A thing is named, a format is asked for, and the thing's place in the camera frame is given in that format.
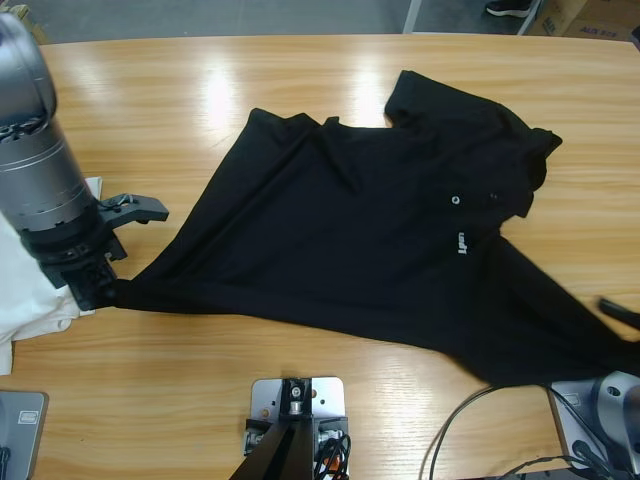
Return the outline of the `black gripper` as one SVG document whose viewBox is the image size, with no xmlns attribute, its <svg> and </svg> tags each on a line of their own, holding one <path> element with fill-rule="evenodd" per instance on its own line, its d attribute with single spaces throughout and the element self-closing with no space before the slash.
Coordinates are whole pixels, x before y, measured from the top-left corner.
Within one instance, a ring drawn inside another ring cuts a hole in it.
<svg viewBox="0 0 640 480">
<path fill-rule="evenodd" d="M 164 222 L 167 208 L 156 198 L 120 194 L 93 200 L 67 222 L 22 201 L 15 205 L 15 229 L 27 252 L 56 288 L 67 286 L 82 311 L 115 306 L 125 282 L 111 263 L 127 257 L 116 228 Z"/>
</svg>

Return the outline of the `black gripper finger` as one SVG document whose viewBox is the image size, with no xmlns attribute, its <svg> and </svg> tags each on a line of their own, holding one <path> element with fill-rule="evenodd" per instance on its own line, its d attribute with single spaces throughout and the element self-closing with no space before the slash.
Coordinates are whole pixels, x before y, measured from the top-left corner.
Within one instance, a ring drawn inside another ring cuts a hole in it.
<svg viewBox="0 0 640 480">
<path fill-rule="evenodd" d="M 597 301 L 598 309 L 605 315 L 624 323 L 636 330 L 640 329 L 640 313 L 629 310 L 607 298 L 600 297 Z"/>
</svg>

